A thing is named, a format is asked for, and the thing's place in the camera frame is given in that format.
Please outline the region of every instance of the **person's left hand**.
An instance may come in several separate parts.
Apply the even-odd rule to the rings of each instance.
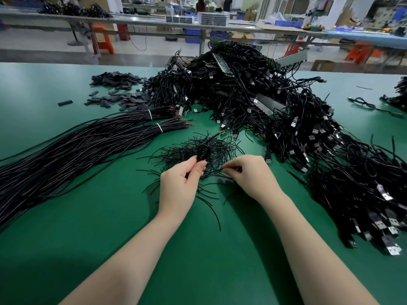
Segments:
[[[158,215],[173,216],[180,222],[184,220],[194,202],[198,181],[204,174],[205,166],[206,161],[197,162],[197,157],[193,156],[161,174]]]

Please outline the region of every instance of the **workbench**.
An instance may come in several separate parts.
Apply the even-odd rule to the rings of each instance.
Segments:
[[[0,158],[47,140],[84,121],[118,112],[85,106],[92,75],[105,71],[131,72],[140,77],[156,75],[160,69],[98,65],[0,63]],[[407,119],[371,111],[346,100],[368,102],[400,112],[379,101],[384,93],[394,95],[400,76],[318,73],[327,83],[314,83],[313,93],[335,109],[334,119],[364,142],[391,148],[407,159]],[[296,78],[315,76],[300,72]],[[372,88],[360,89],[356,86]],[[59,107],[57,102],[74,103]],[[187,130],[165,133],[143,151],[118,159],[102,173],[55,199],[28,210],[0,233],[0,303],[56,304],[89,274],[134,236],[157,213],[159,191],[142,193],[156,176],[136,169],[157,169],[148,159],[157,149],[181,143],[194,133],[217,133],[219,125],[210,112],[188,113],[194,119]],[[261,141],[243,131],[238,137],[247,154],[264,155]],[[358,249],[345,248],[326,211],[309,196],[273,155],[269,165],[283,191],[318,234],[360,279],[381,305],[405,304],[407,290],[407,233],[397,243],[401,256],[387,256],[355,236]],[[93,170],[80,176],[82,180]],[[225,182],[211,177],[202,183]],[[171,238],[158,262],[139,304],[301,304],[301,297],[277,232],[262,208],[245,194],[226,197],[233,188],[218,184],[207,190],[220,200],[210,200],[219,217],[196,199],[184,222]]]

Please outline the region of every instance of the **hand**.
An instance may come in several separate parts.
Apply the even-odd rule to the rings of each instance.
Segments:
[[[222,169],[260,204],[282,193],[276,178],[261,156],[242,155],[223,164]]]
[[[205,166],[206,161],[197,162],[197,157],[193,156],[161,174],[158,215],[173,216],[180,223],[184,220],[194,202],[198,181],[204,174]]]

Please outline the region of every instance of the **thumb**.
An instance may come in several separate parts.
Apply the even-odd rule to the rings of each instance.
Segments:
[[[231,176],[237,183],[239,183],[242,178],[242,173],[233,168],[224,168],[223,173]]]
[[[198,187],[199,178],[201,177],[202,171],[205,169],[206,161],[197,162],[191,169],[186,180],[186,184],[191,187]]]

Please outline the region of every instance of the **person's right hand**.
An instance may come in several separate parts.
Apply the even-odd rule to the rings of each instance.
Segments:
[[[260,203],[282,193],[276,178],[261,156],[242,155],[223,164],[222,169],[250,197]]]

